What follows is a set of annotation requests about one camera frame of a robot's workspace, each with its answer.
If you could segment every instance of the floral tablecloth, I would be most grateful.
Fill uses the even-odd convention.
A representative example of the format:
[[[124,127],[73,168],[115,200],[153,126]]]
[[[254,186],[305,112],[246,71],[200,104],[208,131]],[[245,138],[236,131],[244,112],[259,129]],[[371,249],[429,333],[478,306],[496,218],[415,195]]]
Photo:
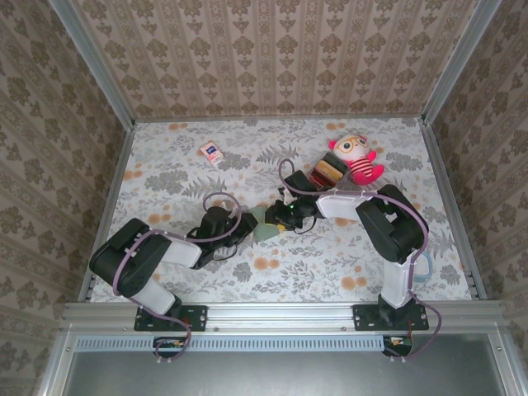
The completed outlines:
[[[470,299],[422,134],[411,118],[138,124],[111,235],[132,217],[185,234],[199,225],[201,200],[213,191],[233,193],[249,208],[270,205],[281,186],[282,158],[308,171],[328,151],[328,141],[344,134],[365,135],[378,153],[375,162],[385,165],[385,174],[369,188],[396,185],[429,223],[434,274],[416,285],[418,295]],[[199,150],[210,140],[224,153],[217,168]],[[425,259],[419,260],[417,272],[426,271]],[[284,232],[260,243],[248,238],[235,257],[198,271],[161,263],[154,276],[184,302],[375,300],[383,259],[361,223],[324,219],[304,235]],[[117,300],[97,279],[92,302]]]

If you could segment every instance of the plush doll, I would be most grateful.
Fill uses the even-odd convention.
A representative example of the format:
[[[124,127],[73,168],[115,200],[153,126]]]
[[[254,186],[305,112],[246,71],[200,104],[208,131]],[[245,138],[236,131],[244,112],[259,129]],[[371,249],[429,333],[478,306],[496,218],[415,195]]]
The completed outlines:
[[[371,151],[366,144],[366,138],[349,134],[328,144],[336,157],[344,161],[350,168],[352,181],[358,186],[366,186],[375,182],[383,174],[383,165],[372,165],[376,151]]]

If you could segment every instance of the table surface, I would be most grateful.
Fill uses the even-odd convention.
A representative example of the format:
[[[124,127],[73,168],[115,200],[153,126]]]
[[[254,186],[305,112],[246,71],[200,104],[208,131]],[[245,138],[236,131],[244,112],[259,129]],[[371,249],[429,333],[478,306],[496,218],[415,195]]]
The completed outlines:
[[[428,300],[470,299],[422,133],[412,118],[137,124],[110,235],[133,217],[186,234],[200,224],[204,196],[215,191],[234,194],[247,208],[271,205],[281,186],[282,158],[309,171],[328,151],[328,141],[344,134],[365,135],[378,153],[375,163],[385,166],[369,189],[394,184],[429,224],[434,273],[415,284],[417,294]],[[224,153],[217,168],[200,155],[200,146],[210,140]],[[340,187],[358,188],[348,178]],[[360,222],[323,219],[304,235],[284,232],[259,243],[247,238],[233,258],[198,271],[162,262],[154,276],[184,302],[372,301],[382,287],[383,265]],[[423,272],[421,257],[416,273]],[[98,278],[91,301],[119,300]]]

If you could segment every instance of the stuffed toy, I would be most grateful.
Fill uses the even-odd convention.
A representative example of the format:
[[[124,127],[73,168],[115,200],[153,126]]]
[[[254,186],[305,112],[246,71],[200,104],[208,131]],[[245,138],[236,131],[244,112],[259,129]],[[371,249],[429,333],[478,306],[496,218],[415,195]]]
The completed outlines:
[[[378,180],[383,174],[383,165],[372,165],[376,151],[371,151],[366,138],[349,134],[339,140],[332,140],[328,147],[350,168],[352,181],[358,186],[366,186]]]

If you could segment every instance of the small box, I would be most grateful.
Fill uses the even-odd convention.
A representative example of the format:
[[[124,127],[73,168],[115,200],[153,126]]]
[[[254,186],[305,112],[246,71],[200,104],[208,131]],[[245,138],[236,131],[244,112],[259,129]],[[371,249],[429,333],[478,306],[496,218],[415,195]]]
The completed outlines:
[[[210,163],[214,166],[218,165],[224,158],[224,155],[213,142],[209,142],[206,145],[200,147],[200,151],[207,157]]]

